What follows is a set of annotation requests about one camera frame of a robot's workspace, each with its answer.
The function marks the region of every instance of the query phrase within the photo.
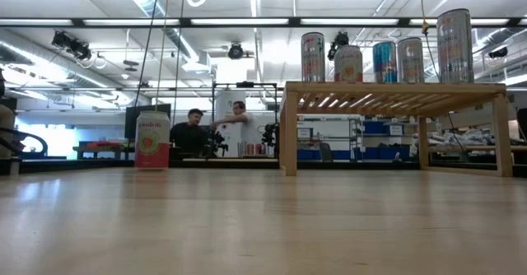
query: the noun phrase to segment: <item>table top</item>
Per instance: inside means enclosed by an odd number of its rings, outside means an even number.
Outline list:
[[[286,82],[284,105],[296,97],[298,114],[437,116],[483,104],[506,94],[503,84],[377,84]]]

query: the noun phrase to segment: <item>cable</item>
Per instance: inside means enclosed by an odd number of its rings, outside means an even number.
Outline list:
[[[148,46],[150,46],[150,38],[152,36],[152,27],[154,26],[154,19],[156,18],[157,0],[154,0],[154,10],[152,11],[152,18],[150,20],[150,28],[148,29],[147,45],[145,46],[145,54],[142,57],[141,76],[139,76],[138,93],[135,96],[134,108],[138,107],[139,93],[141,92],[141,84],[143,74],[145,72],[145,65],[147,64]]]
[[[166,28],[166,18],[168,17],[168,2],[169,0],[165,1],[165,21],[163,23],[163,30]],[[156,107],[155,111],[157,111],[157,105],[159,104],[159,87],[161,86],[161,71],[163,69],[163,54],[165,53],[165,37],[166,33],[163,33],[163,39],[161,41],[161,58],[159,60],[159,77],[157,78],[157,91],[156,91]]]
[[[425,39],[427,41],[427,48],[428,48],[428,53],[430,54],[431,65],[434,68],[434,72],[436,73],[437,80],[440,81],[441,79],[439,77],[439,73],[437,72],[436,62],[434,61],[434,56],[432,55],[431,49],[430,49],[430,42],[428,41],[428,28],[430,26],[427,23],[427,16],[425,15],[425,1],[424,0],[421,0],[421,12],[422,12],[422,33],[425,35]],[[450,125],[452,126],[452,135],[454,135],[455,141],[458,143],[459,148],[461,148],[461,151],[465,153],[467,157],[469,157],[469,154],[463,148],[463,145],[459,141],[458,137],[455,136],[454,123],[452,122],[452,117],[450,116],[450,113],[447,113],[447,115],[448,115],[448,120],[450,121]]]
[[[184,11],[184,0],[181,0],[181,11],[180,16],[183,17]],[[175,123],[175,110],[177,109],[178,102],[178,80],[180,78],[180,51],[181,51],[181,34],[183,33],[183,28],[180,28],[178,33],[178,53],[175,60],[175,90],[174,90],[174,123]]]

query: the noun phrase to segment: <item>spotlight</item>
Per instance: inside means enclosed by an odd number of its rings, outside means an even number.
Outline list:
[[[335,54],[337,53],[337,50],[340,49],[340,47],[348,44],[349,37],[347,37],[347,32],[338,32],[337,37],[335,37],[335,41],[331,43],[331,49],[329,49],[328,52],[329,61],[333,61]]]
[[[232,44],[231,49],[229,49],[228,56],[232,60],[239,60],[243,58],[244,50],[241,48],[241,44]]]
[[[51,44],[55,47],[62,49],[67,48],[72,43],[72,39],[70,39],[65,32],[55,32],[55,36],[53,37],[53,40],[51,41]]]
[[[72,41],[68,52],[72,53],[75,58],[82,61],[91,59],[91,51],[89,49],[89,44],[82,44],[76,40]]]

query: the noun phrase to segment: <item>ceiling light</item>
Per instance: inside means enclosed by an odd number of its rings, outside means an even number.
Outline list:
[[[470,24],[472,25],[505,25],[509,19],[471,19]]]
[[[86,26],[149,26],[152,23],[152,19],[91,19],[84,20]],[[165,19],[154,19],[153,25],[163,26]],[[168,26],[178,26],[180,20],[178,19],[166,19]]]
[[[435,26],[437,23],[437,19],[427,19],[427,23],[430,26]],[[410,20],[411,26],[421,26],[422,25],[422,19],[412,19]]]
[[[0,26],[73,26],[72,20],[65,19],[0,19]]]
[[[399,22],[398,19],[374,19],[374,18],[364,18],[364,19],[301,19],[300,23],[302,25],[365,25],[365,26],[391,26],[397,25]]]
[[[255,18],[255,19],[192,19],[192,25],[287,25],[288,19],[282,18]]]

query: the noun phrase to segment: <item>fluorescent light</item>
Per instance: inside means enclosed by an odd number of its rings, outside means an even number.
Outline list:
[[[288,19],[254,18],[254,19],[192,19],[192,25],[287,25]]]
[[[504,25],[509,19],[471,19],[472,25]]]
[[[65,19],[0,19],[1,26],[73,26],[72,20]]]
[[[435,26],[437,24],[437,19],[427,19],[428,25]],[[422,19],[412,19],[410,20],[411,26],[421,26]]]
[[[86,26],[149,26],[152,19],[97,19],[84,20]],[[165,24],[165,19],[154,19],[153,25],[162,26]],[[167,19],[166,24],[169,26],[179,25],[178,19]]]
[[[500,83],[506,84],[507,86],[511,86],[521,82],[527,82],[527,74],[520,75],[518,77],[509,77],[501,81]]]
[[[18,94],[18,95],[22,95],[22,96],[28,96],[28,97],[31,97],[31,98],[35,98],[35,99],[39,99],[39,100],[47,100],[48,97],[40,94],[40,93],[37,93],[37,92],[34,92],[34,91],[12,91],[13,93],[15,94]]]
[[[301,19],[302,25],[397,25],[398,19]]]

